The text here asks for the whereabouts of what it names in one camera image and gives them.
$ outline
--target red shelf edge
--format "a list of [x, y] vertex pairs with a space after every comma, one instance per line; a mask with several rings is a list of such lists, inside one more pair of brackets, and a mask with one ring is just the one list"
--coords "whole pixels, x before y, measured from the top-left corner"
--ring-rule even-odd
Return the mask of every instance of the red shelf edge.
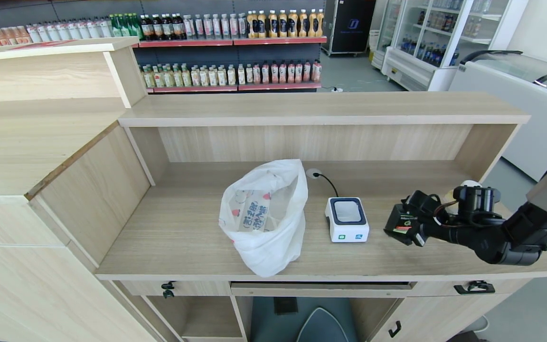
[[176, 48], [184, 46], [230, 46], [232, 39], [214, 40], [165, 40], [165, 41], [141, 41], [140, 48]]
[[286, 38], [242, 38], [234, 39], [234, 45], [275, 45], [275, 44], [321, 44], [326, 43], [326, 36], [321, 37], [286, 37]]
[[327, 37], [289, 37], [289, 38], [242, 38], [214, 40], [165, 40], [141, 41], [133, 48], [176, 48], [184, 46], [230, 46], [230, 45], [280, 45], [280, 44], [321, 44]]
[[187, 87], [148, 87], [148, 94], [199, 93], [203, 91], [237, 91], [237, 86], [187, 86]]
[[304, 82], [300, 84], [259, 84], [259, 85], [239, 85], [238, 91], [245, 90], [282, 90], [282, 89], [317, 89], [322, 87], [320, 82]]

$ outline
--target chest freezer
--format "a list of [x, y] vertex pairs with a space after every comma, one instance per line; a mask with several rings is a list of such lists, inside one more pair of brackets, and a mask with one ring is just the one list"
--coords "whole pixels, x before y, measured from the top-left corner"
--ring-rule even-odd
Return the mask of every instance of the chest freezer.
[[547, 169], [547, 62], [519, 51], [480, 51], [460, 62], [449, 91], [484, 91], [529, 115], [503, 157], [534, 180]]

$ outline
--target robotic arm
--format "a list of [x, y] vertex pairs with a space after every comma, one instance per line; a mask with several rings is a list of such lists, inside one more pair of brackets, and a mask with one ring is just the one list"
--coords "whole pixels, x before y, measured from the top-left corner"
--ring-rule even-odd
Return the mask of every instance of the robotic arm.
[[[493, 211], [497, 189], [458, 186], [453, 198], [443, 204], [438, 195], [415, 191], [394, 206], [386, 233], [406, 245], [423, 247], [428, 238], [456, 243], [489, 264], [529, 266], [547, 251], [547, 172], [509, 219]], [[445, 208], [456, 203], [457, 214], [449, 214]]]

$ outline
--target cabinet knob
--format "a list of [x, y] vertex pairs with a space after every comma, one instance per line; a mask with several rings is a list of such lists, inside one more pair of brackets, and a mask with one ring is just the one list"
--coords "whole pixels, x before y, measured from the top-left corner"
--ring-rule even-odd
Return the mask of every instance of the cabinet knob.
[[172, 292], [172, 290], [174, 290], [173, 281], [169, 281], [167, 283], [161, 284], [161, 289], [164, 290], [164, 292], [162, 292], [164, 298], [174, 297], [174, 292]]
[[486, 281], [473, 281], [467, 284], [467, 288], [461, 285], [455, 285], [453, 288], [458, 294], [464, 295], [479, 295], [479, 294], [494, 294], [495, 287]]
[[388, 330], [389, 337], [394, 338], [399, 332], [400, 329], [402, 329], [402, 325], [400, 324], [400, 321], [396, 321], [396, 330], [392, 331], [391, 329]]

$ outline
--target checkout counter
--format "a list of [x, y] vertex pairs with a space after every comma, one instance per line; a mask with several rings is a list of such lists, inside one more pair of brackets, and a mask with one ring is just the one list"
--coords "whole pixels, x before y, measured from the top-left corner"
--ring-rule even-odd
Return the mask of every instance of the checkout counter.
[[[529, 119], [517, 108], [485, 93], [146, 95], [132, 44], [0, 52], [0, 69], [43, 71], [0, 78], [0, 340], [247, 342], [254, 297], [297, 296], [350, 298], [359, 341], [444, 342], [547, 277], [547, 253], [493, 266], [383, 230], [416, 189], [482, 181]], [[217, 215], [229, 184], [282, 158], [361, 197], [371, 230], [330, 242], [330, 188], [309, 179], [301, 256], [263, 279]], [[495, 292], [454, 288], [475, 281]]]

